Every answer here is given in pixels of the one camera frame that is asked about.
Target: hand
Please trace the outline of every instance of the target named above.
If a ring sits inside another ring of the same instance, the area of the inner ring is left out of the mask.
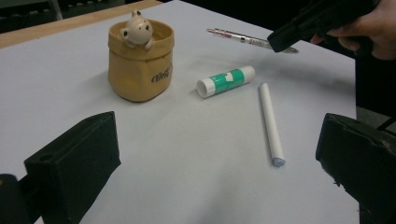
[[[368,36],[373,41],[374,57],[396,60],[396,0],[381,0],[371,13],[330,30],[328,35],[338,37],[341,46],[350,50],[357,50],[361,45],[349,36]],[[318,44],[322,40],[322,37],[314,35],[310,42]]]

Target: wooden surface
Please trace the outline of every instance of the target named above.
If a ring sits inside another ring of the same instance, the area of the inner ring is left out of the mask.
[[[104,21],[114,17],[118,17],[127,14],[136,8],[143,9],[147,7],[155,7],[159,4],[162,4],[162,2],[157,0],[142,0],[120,7],[113,7],[61,21],[54,21],[34,27],[4,33],[0,35],[0,49],[20,44],[25,41],[37,39],[43,36],[57,34],[62,31],[74,29],[98,21]]]

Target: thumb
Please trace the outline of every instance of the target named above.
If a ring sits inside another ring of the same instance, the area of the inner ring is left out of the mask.
[[[365,16],[359,17],[351,23],[341,26],[336,29],[332,29],[328,32],[328,35],[335,37],[346,37],[353,35],[371,35],[376,32],[378,26],[376,25],[375,15],[369,13]]]

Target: animal figurine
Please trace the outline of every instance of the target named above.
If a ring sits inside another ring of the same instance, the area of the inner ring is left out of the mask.
[[[151,23],[142,17],[138,10],[132,12],[132,18],[128,20],[126,27],[120,29],[121,37],[130,48],[146,44],[145,49],[150,49],[153,41],[152,33]]]

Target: pen holder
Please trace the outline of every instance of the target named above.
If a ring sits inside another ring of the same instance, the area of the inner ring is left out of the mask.
[[[125,44],[120,29],[127,21],[114,24],[108,31],[108,81],[117,95],[132,102],[153,99],[168,88],[172,78],[174,31],[163,22],[149,21],[153,28],[150,49]]]

